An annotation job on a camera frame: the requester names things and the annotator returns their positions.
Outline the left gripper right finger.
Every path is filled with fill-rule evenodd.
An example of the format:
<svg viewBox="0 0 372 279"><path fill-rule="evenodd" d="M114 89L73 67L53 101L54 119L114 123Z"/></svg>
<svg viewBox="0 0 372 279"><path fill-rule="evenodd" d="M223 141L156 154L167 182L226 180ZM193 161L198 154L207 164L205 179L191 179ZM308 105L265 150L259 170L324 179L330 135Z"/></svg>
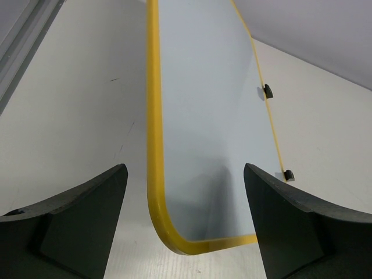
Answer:
<svg viewBox="0 0 372 279"><path fill-rule="evenodd" d="M267 278L371 278L371 214L327 202L253 164L246 195Z"/></svg>

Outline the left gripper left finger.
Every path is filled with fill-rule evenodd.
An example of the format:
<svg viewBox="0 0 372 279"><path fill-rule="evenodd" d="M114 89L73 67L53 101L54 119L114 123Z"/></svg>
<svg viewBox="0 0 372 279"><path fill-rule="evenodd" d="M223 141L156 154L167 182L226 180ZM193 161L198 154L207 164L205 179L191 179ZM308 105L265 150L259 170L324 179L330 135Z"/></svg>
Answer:
<svg viewBox="0 0 372 279"><path fill-rule="evenodd" d="M1 216L1 278L103 278L126 165Z"/></svg>

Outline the yellow framed whiteboard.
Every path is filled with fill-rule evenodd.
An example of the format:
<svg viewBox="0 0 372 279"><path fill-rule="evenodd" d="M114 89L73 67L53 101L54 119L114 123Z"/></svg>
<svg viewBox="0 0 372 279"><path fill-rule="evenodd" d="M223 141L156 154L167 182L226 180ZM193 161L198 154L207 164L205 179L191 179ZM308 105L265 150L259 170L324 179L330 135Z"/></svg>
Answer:
<svg viewBox="0 0 372 279"><path fill-rule="evenodd" d="M147 199L181 255L256 242L244 168L284 168L254 40L234 1L146 3Z"/></svg>

